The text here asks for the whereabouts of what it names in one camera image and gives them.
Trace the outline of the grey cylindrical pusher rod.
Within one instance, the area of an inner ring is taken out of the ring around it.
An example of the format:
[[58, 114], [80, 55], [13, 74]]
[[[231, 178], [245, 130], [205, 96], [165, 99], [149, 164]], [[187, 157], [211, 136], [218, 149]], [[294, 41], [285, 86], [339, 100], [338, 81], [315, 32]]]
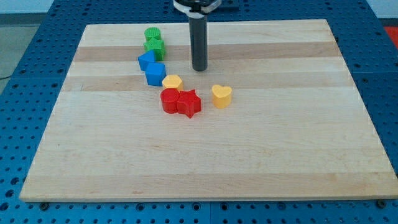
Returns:
[[207, 17], [189, 18], [192, 67], [202, 72], [208, 67]]

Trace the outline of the black white arm flange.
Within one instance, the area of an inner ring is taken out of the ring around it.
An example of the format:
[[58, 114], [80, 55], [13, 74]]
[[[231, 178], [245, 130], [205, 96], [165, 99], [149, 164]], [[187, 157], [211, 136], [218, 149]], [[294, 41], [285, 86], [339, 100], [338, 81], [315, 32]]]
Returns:
[[184, 14], [209, 14], [221, 3], [222, 0], [173, 0], [174, 8]]

